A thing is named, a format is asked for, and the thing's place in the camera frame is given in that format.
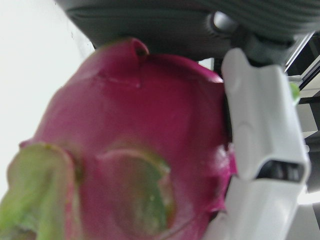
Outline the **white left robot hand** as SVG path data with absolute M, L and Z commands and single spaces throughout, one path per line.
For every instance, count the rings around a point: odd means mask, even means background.
M 223 58 L 238 173 L 206 240 L 284 240 L 310 160 L 284 71 L 320 28 L 317 0 L 60 0 L 95 47 L 136 37 L 152 51 Z

